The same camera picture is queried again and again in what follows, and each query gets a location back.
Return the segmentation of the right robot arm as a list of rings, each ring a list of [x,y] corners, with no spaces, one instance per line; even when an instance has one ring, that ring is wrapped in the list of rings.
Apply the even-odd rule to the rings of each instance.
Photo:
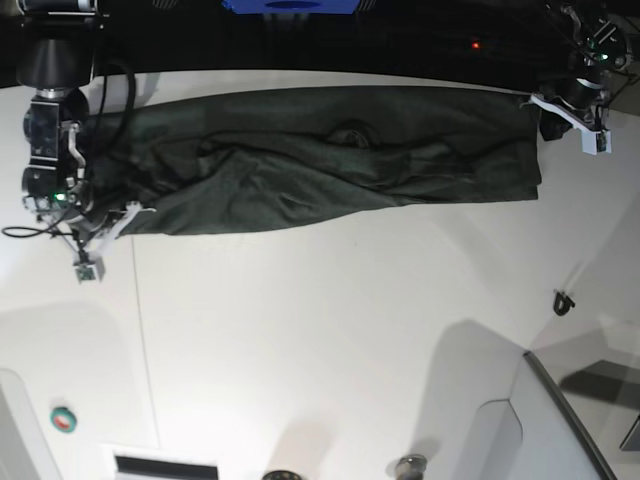
[[[70,248],[76,267],[94,267],[142,206],[131,201],[117,211],[97,205],[90,162],[102,152],[101,119],[89,116],[82,89],[101,66],[123,71],[128,92],[121,123],[108,142],[114,145],[133,114],[135,74],[120,60],[100,58],[106,16],[98,2],[19,1],[16,7],[25,36],[17,80],[34,91],[23,121],[30,155],[22,202],[43,223],[42,233]]]

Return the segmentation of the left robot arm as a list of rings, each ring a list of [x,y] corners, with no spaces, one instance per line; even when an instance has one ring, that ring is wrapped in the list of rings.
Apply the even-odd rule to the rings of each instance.
[[[543,77],[529,96],[528,103],[541,110],[540,134],[553,141],[575,129],[583,152],[609,153],[609,110],[639,83],[639,75],[630,71],[639,57],[639,34],[625,30],[632,23],[615,20],[604,1],[545,1],[542,12],[570,50],[566,71]]]

